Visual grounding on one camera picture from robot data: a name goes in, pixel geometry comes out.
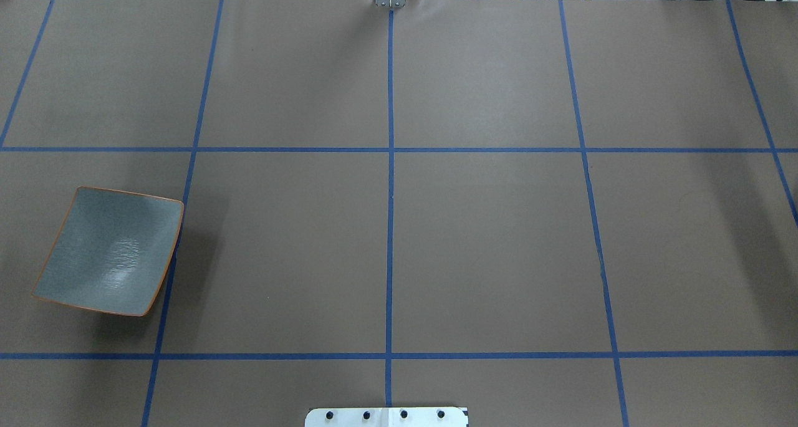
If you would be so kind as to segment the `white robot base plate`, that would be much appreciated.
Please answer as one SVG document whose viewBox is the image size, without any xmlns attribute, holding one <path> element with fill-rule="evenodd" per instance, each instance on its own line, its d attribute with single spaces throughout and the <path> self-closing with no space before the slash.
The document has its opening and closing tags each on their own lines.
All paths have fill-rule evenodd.
<svg viewBox="0 0 798 427">
<path fill-rule="evenodd" d="M 319 408 L 305 426 L 468 426 L 468 409 L 455 406 Z"/>
</svg>

